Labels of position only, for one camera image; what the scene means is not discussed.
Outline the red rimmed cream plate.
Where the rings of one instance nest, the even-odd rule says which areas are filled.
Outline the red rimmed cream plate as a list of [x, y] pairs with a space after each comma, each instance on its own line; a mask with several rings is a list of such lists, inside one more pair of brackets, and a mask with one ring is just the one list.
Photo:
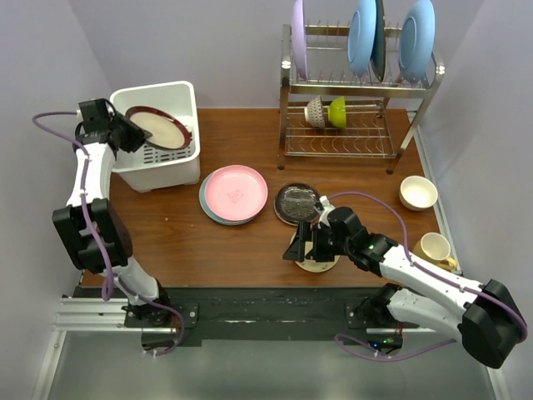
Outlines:
[[154, 107], [130, 107], [126, 117], [152, 134], [147, 142], [155, 148], [182, 150], [192, 141], [192, 133], [183, 123]]

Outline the blue and cream plate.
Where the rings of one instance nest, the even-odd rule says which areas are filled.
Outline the blue and cream plate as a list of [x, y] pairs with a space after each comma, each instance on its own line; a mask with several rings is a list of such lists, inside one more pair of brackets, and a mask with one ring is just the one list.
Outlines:
[[199, 202], [200, 202], [200, 205], [201, 205], [201, 208], [203, 210], [203, 212], [211, 219], [213, 220], [214, 222], [216, 223], [219, 223], [221, 225], [224, 225], [224, 226], [239, 226], [239, 225], [242, 225], [242, 224], [245, 224], [245, 223], [248, 223], [252, 220], [252, 217], [248, 218], [248, 219], [244, 219], [244, 220], [241, 220], [241, 221], [228, 221], [224, 218], [220, 218], [218, 217], [210, 208], [209, 206], [207, 205], [207, 200], [206, 200], [206, 195], [205, 195], [205, 191], [206, 191], [206, 187], [207, 187], [207, 183], [209, 181], [209, 179], [212, 177], [211, 174], [207, 175], [206, 178], [203, 180], [202, 182], [202, 185], [200, 186], [200, 190], [199, 190]]

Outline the pink plate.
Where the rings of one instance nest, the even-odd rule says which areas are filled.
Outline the pink plate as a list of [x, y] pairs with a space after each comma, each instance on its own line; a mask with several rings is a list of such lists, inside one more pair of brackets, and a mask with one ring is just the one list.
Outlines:
[[218, 217], [241, 221], [254, 218], [264, 208], [268, 186], [257, 170], [235, 164], [212, 173], [205, 195], [207, 205]]

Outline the white plastic bin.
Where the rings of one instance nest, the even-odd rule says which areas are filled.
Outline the white plastic bin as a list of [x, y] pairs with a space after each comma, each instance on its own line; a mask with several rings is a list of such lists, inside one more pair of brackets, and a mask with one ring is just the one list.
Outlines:
[[132, 189], [145, 193], [198, 182], [201, 147], [190, 82], [124, 88], [110, 100], [116, 110], [149, 133], [135, 152], [119, 152], [113, 167]]

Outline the cream floral small plate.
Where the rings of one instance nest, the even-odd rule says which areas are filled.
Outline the cream floral small plate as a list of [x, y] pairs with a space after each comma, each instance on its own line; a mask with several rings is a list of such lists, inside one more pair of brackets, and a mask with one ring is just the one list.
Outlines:
[[[290, 243], [294, 240], [296, 234], [294, 233], [291, 237]], [[305, 242], [305, 254], [309, 253], [313, 249], [312, 242]], [[340, 256], [336, 255], [333, 261], [329, 262], [317, 262], [314, 259], [305, 258], [303, 262], [295, 261], [294, 263], [301, 269], [308, 271], [310, 273], [323, 273], [326, 272], [339, 262]]]

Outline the yellow mug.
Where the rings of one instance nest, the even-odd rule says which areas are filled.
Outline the yellow mug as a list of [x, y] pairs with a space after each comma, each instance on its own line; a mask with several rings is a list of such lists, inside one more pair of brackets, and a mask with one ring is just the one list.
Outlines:
[[446, 271], [455, 271], [458, 262], [451, 257], [449, 241], [438, 232], [428, 232], [412, 248], [412, 253]]

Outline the patterned ceramic bowl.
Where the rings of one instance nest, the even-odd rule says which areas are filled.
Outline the patterned ceramic bowl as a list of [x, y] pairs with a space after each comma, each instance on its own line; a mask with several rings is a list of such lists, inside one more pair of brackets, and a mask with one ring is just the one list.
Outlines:
[[304, 107], [304, 118], [313, 128], [324, 128], [326, 126], [321, 96], [314, 97]]

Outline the green bowl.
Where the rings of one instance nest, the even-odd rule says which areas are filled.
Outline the green bowl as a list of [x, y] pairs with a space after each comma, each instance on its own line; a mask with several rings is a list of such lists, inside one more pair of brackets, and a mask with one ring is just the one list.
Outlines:
[[346, 128], [346, 100], [344, 97], [338, 97], [331, 102], [327, 108], [327, 118], [332, 126], [341, 129]]

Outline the metal dish rack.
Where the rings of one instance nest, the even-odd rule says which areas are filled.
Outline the metal dish rack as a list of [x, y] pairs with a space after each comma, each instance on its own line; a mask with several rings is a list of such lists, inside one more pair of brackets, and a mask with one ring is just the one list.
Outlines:
[[[348, 27], [317, 23], [306, 32], [308, 75], [301, 78], [291, 26], [282, 28], [278, 168], [288, 157], [368, 158], [387, 160], [386, 170], [393, 173], [445, 76], [439, 49], [433, 48], [423, 78], [409, 83], [399, 66], [401, 28], [386, 27], [385, 77], [378, 79], [371, 69], [357, 77], [346, 56]], [[327, 122], [316, 128], [306, 122], [304, 108], [315, 97], [325, 107], [344, 98], [346, 126]]]

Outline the lilac plate in rack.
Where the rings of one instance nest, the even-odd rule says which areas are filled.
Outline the lilac plate in rack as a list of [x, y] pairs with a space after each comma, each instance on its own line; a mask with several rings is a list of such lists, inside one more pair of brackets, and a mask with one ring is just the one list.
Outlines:
[[298, 76], [307, 80], [306, 19], [303, 0], [295, 0], [291, 16], [291, 43]]

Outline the dark teal plate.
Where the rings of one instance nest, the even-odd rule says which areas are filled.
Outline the dark teal plate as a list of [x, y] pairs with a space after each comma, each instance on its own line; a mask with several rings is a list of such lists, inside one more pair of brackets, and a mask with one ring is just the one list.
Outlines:
[[376, 5], [376, 27], [374, 35], [373, 49], [371, 52], [371, 67], [376, 79], [382, 83], [386, 70], [386, 35], [385, 35], [385, 13], [382, 0], [375, 0]]

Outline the light blue plate left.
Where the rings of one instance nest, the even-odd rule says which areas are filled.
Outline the light blue plate left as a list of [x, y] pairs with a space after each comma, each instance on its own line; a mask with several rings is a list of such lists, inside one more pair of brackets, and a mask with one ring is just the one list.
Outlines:
[[370, 63], [376, 31], [376, 3], [361, 0], [351, 20], [347, 39], [347, 58], [354, 76], [362, 78]]

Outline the light blue plate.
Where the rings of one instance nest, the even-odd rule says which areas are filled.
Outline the light blue plate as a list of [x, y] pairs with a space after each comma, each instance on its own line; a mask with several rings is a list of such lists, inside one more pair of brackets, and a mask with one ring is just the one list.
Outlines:
[[351, 20], [347, 39], [347, 58], [354, 76], [362, 78], [370, 63], [376, 31], [376, 3], [361, 0]]
[[418, 83], [426, 73], [436, 33], [436, 15], [430, 0], [417, 1], [401, 29], [399, 67], [409, 83]]

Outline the light blue plate right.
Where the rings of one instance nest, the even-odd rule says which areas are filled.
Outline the light blue plate right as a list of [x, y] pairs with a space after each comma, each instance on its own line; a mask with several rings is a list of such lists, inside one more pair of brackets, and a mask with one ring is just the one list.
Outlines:
[[418, 83], [426, 73], [436, 33], [436, 15], [430, 0], [417, 1], [401, 29], [399, 67], [409, 83]]

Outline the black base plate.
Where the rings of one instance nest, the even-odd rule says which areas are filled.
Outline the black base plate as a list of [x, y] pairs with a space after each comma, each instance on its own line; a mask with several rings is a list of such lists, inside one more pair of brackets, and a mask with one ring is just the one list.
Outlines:
[[171, 287], [184, 319], [183, 347], [208, 340], [330, 341], [338, 333], [375, 337], [397, 322], [373, 317], [376, 287]]

